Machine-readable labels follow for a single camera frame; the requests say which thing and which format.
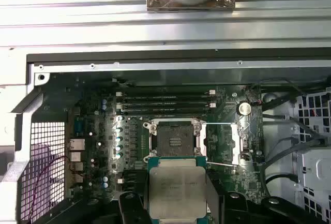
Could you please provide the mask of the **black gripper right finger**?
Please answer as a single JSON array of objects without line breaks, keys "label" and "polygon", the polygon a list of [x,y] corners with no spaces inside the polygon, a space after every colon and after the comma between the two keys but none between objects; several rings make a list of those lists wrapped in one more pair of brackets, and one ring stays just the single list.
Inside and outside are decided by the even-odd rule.
[{"label": "black gripper right finger", "polygon": [[280,197],[266,197],[255,204],[239,192],[225,190],[212,174],[206,176],[206,199],[214,223],[324,223]]}]

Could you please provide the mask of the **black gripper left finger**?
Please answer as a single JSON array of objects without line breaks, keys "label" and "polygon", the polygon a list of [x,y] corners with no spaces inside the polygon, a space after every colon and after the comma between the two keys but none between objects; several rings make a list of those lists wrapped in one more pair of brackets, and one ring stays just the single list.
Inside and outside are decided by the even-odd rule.
[{"label": "black gripper left finger", "polygon": [[125,192],[107,202],[97,198],[83,198],[65,208],[55,208],[38,219],[39,223],[149,223],[149,213],[140,196]]}]

